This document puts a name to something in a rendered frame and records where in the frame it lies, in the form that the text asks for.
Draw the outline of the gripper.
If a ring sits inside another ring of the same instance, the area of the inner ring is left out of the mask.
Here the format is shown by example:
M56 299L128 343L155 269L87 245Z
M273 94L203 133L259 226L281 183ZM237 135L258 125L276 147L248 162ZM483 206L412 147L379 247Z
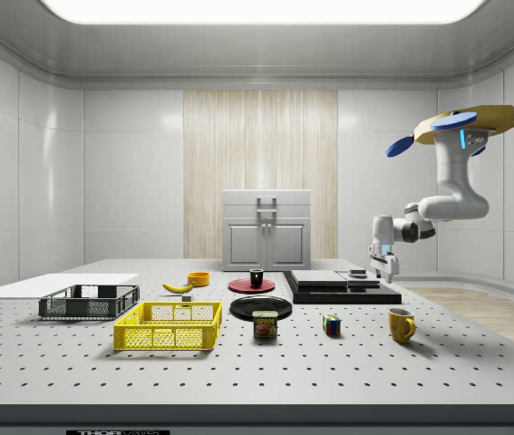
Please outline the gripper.
M399 261L393 253L392 246L370 246L369 265L375 270L376 275L388 284L399 274Z

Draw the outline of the yellow mug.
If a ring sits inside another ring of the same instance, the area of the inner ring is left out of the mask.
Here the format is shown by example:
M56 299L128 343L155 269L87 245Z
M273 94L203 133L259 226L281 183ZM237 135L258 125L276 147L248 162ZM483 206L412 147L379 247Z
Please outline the yellow mug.
M390 308L388 321L392 338L397 343L408 343L416 332L414 314L402 308Z

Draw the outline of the white cabinet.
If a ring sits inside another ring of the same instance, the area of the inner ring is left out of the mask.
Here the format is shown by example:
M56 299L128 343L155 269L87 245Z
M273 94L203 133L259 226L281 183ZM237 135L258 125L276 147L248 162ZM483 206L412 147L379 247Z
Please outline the white cabinet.
M309 189L224 189L225 271L311 267Z

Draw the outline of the flat-sided can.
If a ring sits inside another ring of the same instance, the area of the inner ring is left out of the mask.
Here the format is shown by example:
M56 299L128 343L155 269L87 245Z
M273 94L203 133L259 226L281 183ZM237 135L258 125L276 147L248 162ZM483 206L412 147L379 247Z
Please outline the flat-sided can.
M265 339L277 337L277 311L254 311L252 318L255 338Z

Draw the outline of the red plate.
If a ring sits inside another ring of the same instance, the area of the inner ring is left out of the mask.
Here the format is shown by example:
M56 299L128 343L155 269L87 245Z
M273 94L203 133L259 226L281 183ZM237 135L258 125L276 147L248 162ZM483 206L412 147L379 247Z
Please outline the red plate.
M240 294L262 294L271 292L276 288L273 281L264 279L261 285L252 285L249 278L242 278L231 281L228 289Z

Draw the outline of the black plate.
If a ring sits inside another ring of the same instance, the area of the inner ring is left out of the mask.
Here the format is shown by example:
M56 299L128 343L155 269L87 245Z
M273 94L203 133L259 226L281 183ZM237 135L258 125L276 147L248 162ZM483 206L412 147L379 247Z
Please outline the black plate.
M266 295L241 297L230 304L230 312L243 320L251 321L255 311L276 311L278 319L283 319L291 315L292 305L285 299Z

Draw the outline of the drone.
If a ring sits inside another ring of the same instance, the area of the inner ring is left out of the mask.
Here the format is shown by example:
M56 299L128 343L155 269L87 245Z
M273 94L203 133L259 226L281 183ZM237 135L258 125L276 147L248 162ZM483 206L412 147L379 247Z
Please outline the drone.
M409 149L417 141L424 145L434 144L434 135L455 129L490 129L490 136L499 135L514 128L514 107L512 105L481 105L457 111L440 113L418 124L411 137L397 140L386 151L395 157Z

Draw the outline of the yellow basket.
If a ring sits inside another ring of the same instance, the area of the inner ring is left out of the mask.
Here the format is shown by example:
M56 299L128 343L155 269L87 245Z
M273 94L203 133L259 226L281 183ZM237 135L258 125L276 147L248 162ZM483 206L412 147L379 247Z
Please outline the yellow basket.
M221 302L142 302L113 325L116 350L211 350Z

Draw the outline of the dark grey basket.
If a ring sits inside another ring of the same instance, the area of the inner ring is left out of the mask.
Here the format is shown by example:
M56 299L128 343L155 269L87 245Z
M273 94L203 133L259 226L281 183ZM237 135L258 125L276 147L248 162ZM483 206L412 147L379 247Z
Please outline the dark grey basket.
M138 285L71 285L39 300L43 318L115 319L140 299Z

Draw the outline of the white board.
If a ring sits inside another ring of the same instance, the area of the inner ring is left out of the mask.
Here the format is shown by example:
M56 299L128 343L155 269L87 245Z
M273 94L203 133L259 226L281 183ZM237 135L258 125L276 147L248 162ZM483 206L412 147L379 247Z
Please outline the white board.
M120 285L138 274L46 274L0 286L0 298L41 298L71 285Z

